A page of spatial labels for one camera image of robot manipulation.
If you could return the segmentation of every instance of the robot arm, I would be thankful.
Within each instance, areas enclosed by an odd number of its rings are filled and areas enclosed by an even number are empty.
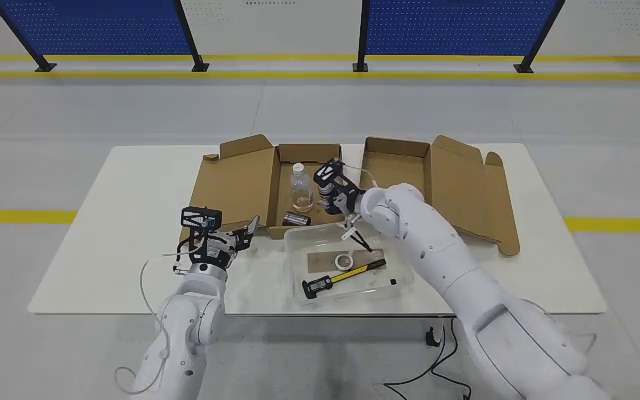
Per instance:
[[[147,350],[136,374],[132,399],[195,400],[207,367],[205,346],[215,339],[224,316],[227,269],[239,251],[249,248],[258,227],[255,217],[248,226],[218,232],[222,212],[187,207],[182,225],[190,230],[191,267],[174,294],[160,306],[158,337]]]
[[[586,357],[572,347],[555,321],[534,304],[511,296],[479,268],[456,230],[424,202],[418,189],[408,184],[376,187],[351,191],[349,199],[349,191],[340,188],[353,183],[342,174],[340,161],[327,165],[337,183],[332,183],[325,201],[331,204],[341,196],[336,207],[357,215],[347,221],[362,218],[383,236],[398,240],[415,272],[460,320],[469,353],[502,398],[609,399],[583,376]],[[314,180],[319,185],[327,182],[317,175]]]

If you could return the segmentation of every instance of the cardboard box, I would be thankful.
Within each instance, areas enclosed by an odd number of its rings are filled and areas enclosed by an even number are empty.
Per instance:
[[[283,144],[274,147],[264,135],[222,143],[220,154],[204,155],[191,195],[191,206],[222,211],[224,230],[240,228],[255,215],[269,236],[282,239],[292,227],[282,226],[285,212],[295,211],[290,185],[293,164],[302,162],[311,177],[333,157],[340,157],[339,144]],[[317,185],[314,201],[318,199]],[[342,220],[328,215],[317,204],[306,213],[312,225]],[[188,236],[183,229],[180,239]]]
[[[511,199],[502,159],[489,153],[483,162],[479,149],[438,136],[433,144],[368,137],[363,168],[380,187],[410,183],[459,232],[496,243],[500,252],[520,252]],[[371,187],[367,174],[362,188]]]

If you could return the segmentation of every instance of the clear plastic bottle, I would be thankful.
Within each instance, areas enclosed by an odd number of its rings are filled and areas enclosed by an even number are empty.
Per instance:
[[[307,212],[313,207],[313,182],[304,171],[304,165],[293,165],[291,175],[291,202],[299,212]]]

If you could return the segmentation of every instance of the blue fence panel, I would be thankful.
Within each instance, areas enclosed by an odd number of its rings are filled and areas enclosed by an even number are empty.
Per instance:
[[[0,0],[38,54],[190,54],[173,0]]]
[[[556,0],[371,0],[367,54],[525,55]]]

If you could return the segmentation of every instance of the cable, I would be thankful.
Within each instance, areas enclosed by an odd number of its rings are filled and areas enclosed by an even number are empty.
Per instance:
[[[472,392],[471,386],[467,385],[466,383],[458,382],[458,381],[456,381],[454,379],[448,378],[448,377],[446,377],[444,375],[440,375],[439,373],[436,372],[436,368],[440,364],[442,364],[443,362],[447,361],[449,358],[451,358],[451,356],[453,356],[456,353],[456,351],[458,351],[458,338],[456,337],[456,332],[453,330],[453,320],[454,320],[454,318],[451,318],[451,335],[453,335],[453,341],[455,343],[455,347],[453,348],[453,351],[451,353],[449,353],[445,358],[443,358],[442,360],[438,361],[436,363],[436,365],[433,366],[433,368],[431,369],[431,374],[437,376],[438,378],[442,378],[442,379],[444,379],[444,380],[446,380],[448,382],[454,383],[454,384],[456,384],[458,386],[466,387],[467,389],[469,389],[469,394],[467,396],[463,395],[463,398],[465,400],[471,400],[471,392]]]
[[[182,246],[184,246],[185,244],[187,244],[189,242],[189,238],[186,238],[184,240],[181,240],[180,243],[178,243],[178,247],[176,248],[176,253],[180,253],[180,249],[182,249]],[[178,254],[176,256],[176,263],[180,262],[180,256],[182,254]]]
[[[438,358],[436,358],[436,360],[433,362],[433,364],[431,364],[431,366],[426,371],[424,371],[423,373],[421,373],[420,375],[416,376],[413,379],[409,379],[409,380],[404,381],[404,382],[383,383],[382,386],[386,387],[387,389],[393,390],[403,400],[407,400],[407,398],[402,393],[400,393],[399,391],[394,389],[393,386],[401,386],[401,385],[406,385],[406,384],[411,383],[411,382],[415,382],[418,379],[420,379],[423,376],[425,376],[426,374],[428,374],[429,372],[431,372],[431,374],[437,376],[438,378],[444,379],[444,380],[446,380],[448,382],[454,383],[454,384],[459,385],[459,386],[464,386],[467,389],[469,389],[469,394],[466,395],[466,396],[463,395],[463,397],[464,397],[465,400],[471,400],[471,393],[472,393],[471,386],[467,385],[466,383],[458,382],[458,381],[456,381],[454,379],[451,379],[449,377],[446,377],[444,375],[441,375],[441,374],[435,372],[435,369],[440,364],[442,364],[443,362],[447,361],[449,358],[451,358],[456,353],[456,351],[458,351],[458,338],[456,337],[456,333],[453,330],[453,320],[454,319],[455,318],[451,318],[451,334],[453,335],[453,340],[454,340],[454,343],[455,343],[455,347],[453,348],[453,351],[451,351],[451,353],[447,354],[446,357],[440,359],[440,357],[442,357],[442,353],[444,353],[444,348],[447,346],[447,335],[446,335],[447,332],[446,332],[446,329],[445,329],[445,327],[443,325],[442,326],[442,343],[441,343],[442,347],[440,348],[440,354],[438,354]]]
[[[520,299],[522,301],[525,301],[529,304],[532,304],[533,306],[535,306],[536,308],[538,308],[538,310],[542,311],[544,313],[544,315],[546,315],[547,317],[549,317],[556,325],[558,325],[558,327],[560,328],[561,331],[565,331],[567,334],[573,334],[576,337],[585,337],[585,336],[593,336],[593,339],[591,339],[591,342],[589,343],[589,346],[587,347],[587,349],[584,351],[584,354],[589,354],[589,351],[591,350],[591,348],[593,347],[594,344],[596,344],[596,341],[598,340],[598,334],[593,332],[593,333],[576,333],[576,332],[569,332],[568,330],[565,330],[562,328],[562,324],[560,324],[560,322],[558,322],[557,319],[555,319],[553,317],[553,315],[549,314],[547,312],[547,310],[545,310],[544,308],[542,308],[542,306],[540,306],[538,303],[531,301],[531,300],[527,300],[527,299]]]
[[[147,390],[151,389],[151,387],[156,383],[156,381],[160,377],[160,374],[164,370],[164,367],[165,367],[165,365],[167,363],[167,359],[169,358],[169,354],[170,354],[171,345],[170,345],[170,342],[169,342],[169,332],[167,332],[167,328],[165,328],[164,323],[162,322],[160,317],[158,317],[158,313],[154,312],[153,309],[151,308],[151,305],[149,304],[149,301],[147,300],[147,295],[144,293],[144,285],[143,285],[144,270],[147,268],[147,265],[153,260],[158,260],[158,259],[161,259],[161,258],[164,258],[164,257],[184,256],[184,255],[188,255],[188,254],[191,254],[191,253],[195,253],[196,251],[200,250],[200,248],[202,247],[204,242],[205,242],[205,240],[201,240],[200,244],[198,245],[198,247],[196,247],[195,249],[193,249],[191,251],[188,251],[186,253],[179,253],[178,252],[178,253],[162,254],[162,255],[160,255],[158,257],[154,257],[154,258],[148,259],[142,265],[142,268],[140,269],[140,279],[139,279],[140,294],[142,295],[142,300],[144,300],[144,304],[147,306],[147,309],[149,310],[149,313],[151,313],[151,315],[154,316],[154,318],[156,319],[158,324],[160,324],[160,329],[164,333],[166,346],[165,346],[164,350],[161,351],[160,354],[159,354],[159,356],[162,358],[162,362],[160,363],[160,368],[158,368],[158,373],[153,378],[153,381],[151,381],[151,383],[147,387],[145,387],[144,389],[136,390],[136,391],[125,389],[120,384],[120,381],[118,380],[118,372],[121,371],[121,370],[128,371],[129,373],[131,373],[131,375],[133,375],[134,379],[136,378],[136,373],[129,367],[118,367],[118,368],[115,369],[115,371],[113,372],[113,379],[116,382],[116,387],[122,393],[128,394],[130,396],[135,396],[135,395],[138,395],[138,394],[142,394],[142,393],[146,392]]]
[[[344,165],[345,167],[348,167],[348,168],[353,168],[353,169],[360,170],[360,171],[364,172],[365,174],[369,175],[369,178],[371,178],[371,184],[372,184],[374,187],[378,187],[378,182],[376,182],[376,180],[375,180],[375,178],[373,177],[373,175],[371,175],[371,172],[367,171],[367,170],[366,170],[366,169],[364,169],[364,168],[354,167],[354,166],[352,166],[352,165],[347,165],[347,164],[344,164],[344,163],[343,163],[343,165]]]
[[[438,354],[438,357],[431,364],[431,366],[429,368],[427,368],[426,371],[424,371],[420,375],[416,376],[415,378],[412,378],[412,379],[409,379],[409,380],[403,381],[403,382],[386,382],[386,383],[383,383],[382,386],[386,387],[387,389],[393,390],[394,392],[396,392],[396,394],[398,396],[402,397],[404,400],[407,400],[407,398],[402,393],[400,393],[396,389],[394,389],[393,386],[402,386],[402,385],[406,385],[406,384],[411,383],[411,382],[415,382],[418,379],[420,379],[423,376],[425,376],[426,374],[428,374],[429,371],[431,371],[433,368],[435,368],[438,365],[438,361],[440,360],[440,357],[442,357],[442,353],[444,353],[444,348],[445,348],[446,344],[447,344],[447,336],[446,336],[446,331],[445,331],[445,328],[444,328],[444,325],[443,325],[442,326],[442,347],[440,348],[440,354]]]
[[[578,333],[576,334],[576,337],[585,337],[585,336],[593,336],[593,338],[591,339],[591,342],[589,343],[589,346],[587,346],[587,349],[584,351],[584,354],[589,354],[589,351],[591,350],[591,348],[593,347],[594,344],[596,344],[596,341],[598,340],[598,334],[597,333]]]

